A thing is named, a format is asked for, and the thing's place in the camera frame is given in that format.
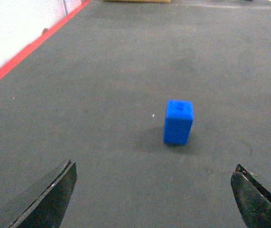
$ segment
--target blue block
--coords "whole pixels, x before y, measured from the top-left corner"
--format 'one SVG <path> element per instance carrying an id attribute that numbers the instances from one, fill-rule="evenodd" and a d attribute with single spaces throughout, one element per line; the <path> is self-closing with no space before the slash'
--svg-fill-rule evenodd
<path id="1" fill-rule="evenodd" d="M 164 124 L 163 141 L 185 145 L 194 120 L 193 104 L 189 101 L 169 100 Z"/>

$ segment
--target blue cube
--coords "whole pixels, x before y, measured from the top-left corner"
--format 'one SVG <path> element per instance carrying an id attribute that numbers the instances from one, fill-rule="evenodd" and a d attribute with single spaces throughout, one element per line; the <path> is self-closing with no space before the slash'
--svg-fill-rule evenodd
<path id="1" fill-rule="evenodd" d="M 194 120 L 193 104 L 189 101 L 169 100 L 164 124 L 163 141 L 185 145 Z"/>

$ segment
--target red stripe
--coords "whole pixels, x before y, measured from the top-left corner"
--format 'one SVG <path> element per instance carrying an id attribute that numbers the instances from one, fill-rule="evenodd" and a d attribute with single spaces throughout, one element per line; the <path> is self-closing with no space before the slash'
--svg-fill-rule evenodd
<path id="1" fill-rule="evenodd" d="M 0 79 L 2 79 L 10 70 L 12 70 L 18 63 L 24 60 L 29 54 L 32 53 L 38 46 L 40 46 L 45 40 L 51 37 L 57 30 L 66 24 L 71 18 L 73 18 L 78 12 L 80 12 L 91 0 L 85 1 L 78 6 L 75 10 L 65 16 L 61 21 L 56 23 L 47 32 L 42 34 L 39 38 L 23 48 L 16 56 L 10 59 L 5 65 L 0 68 Z"/>

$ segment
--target white wall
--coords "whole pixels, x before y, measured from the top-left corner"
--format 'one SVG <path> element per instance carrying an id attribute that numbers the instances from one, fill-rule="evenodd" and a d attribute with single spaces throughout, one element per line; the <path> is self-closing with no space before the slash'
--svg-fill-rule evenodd
<path id="1" fill-rule="evenodd" d="M 68 12 L 81 0 L 66 0 Z M 0 0 L 0 67 L 65 17 L 63 0 Z"/>

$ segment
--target yellow object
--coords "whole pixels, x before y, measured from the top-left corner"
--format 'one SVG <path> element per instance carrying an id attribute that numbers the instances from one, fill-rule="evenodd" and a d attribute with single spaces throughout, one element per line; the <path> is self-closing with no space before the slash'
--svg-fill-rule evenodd
<path id="1" fill-rule="evenodd" d="M 165 2 L 165 3 L 169 3 L 171 0 L 104 0 L 104 1 Z"/>

